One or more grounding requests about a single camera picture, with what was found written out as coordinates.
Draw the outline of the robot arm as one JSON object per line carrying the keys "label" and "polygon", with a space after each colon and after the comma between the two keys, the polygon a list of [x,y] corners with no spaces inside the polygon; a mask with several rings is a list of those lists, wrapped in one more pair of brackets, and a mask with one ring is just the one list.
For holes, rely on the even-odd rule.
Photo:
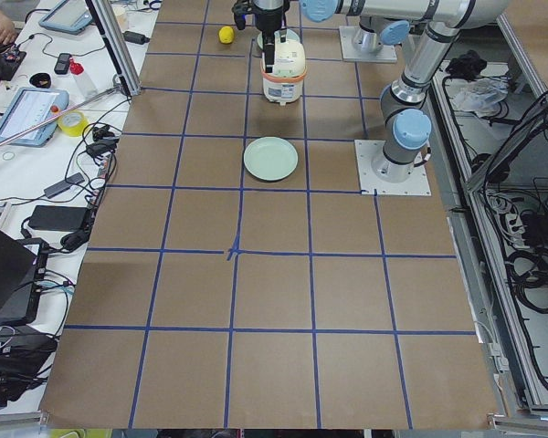
{"label": "robot arm", "polygon": [[387,140],[371,159],[373,172],[389,183],[402,183],[415,167],[432,131],[421,110],[426,90],[460,30],[484,26],[509,5],[507,1],[302,1],[301,12],[313,22],[334,14],[370,16],[426,24],[416,50],[399,79],[385,89],[381,109]]}
{"label": "robot arm", "polygon": [[[262,35],[262,54],[264,70],[273,71],[276,51],[276,33],[279,42],[286,41],[286,13],[290,1],[236,1],[232,6],[236,26],[243,30],[246,16],[255,17],[255,25]],[[343,1],[300,1],[300,10],[312,22],[320,23],[333,14],[359,16],[360,27],[364,32],[376,34],[380,45],[393,46],[401,43],[407,36],[410,23],[407,20],[395,20],[392,17],[372,16],[364,13],[364,1],[352,1],[343,12]]]}

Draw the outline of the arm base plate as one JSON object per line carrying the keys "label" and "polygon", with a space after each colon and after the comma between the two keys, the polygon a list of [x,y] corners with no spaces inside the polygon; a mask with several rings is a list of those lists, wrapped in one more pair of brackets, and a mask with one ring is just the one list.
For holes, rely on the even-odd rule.
{"label": "arm base plate", "polygon": [[344,61],[383,64],[397,62],[395,47],[384,45],[376,33],[359,26],[340,26],[339,34]]}
{"label": "arm base plate", "polygon": [[356,140],[355,158],[360,193],[384,196],[430,196],[424,157],[419,151],[412,163],[395,164],[384,155],[385,141]]}

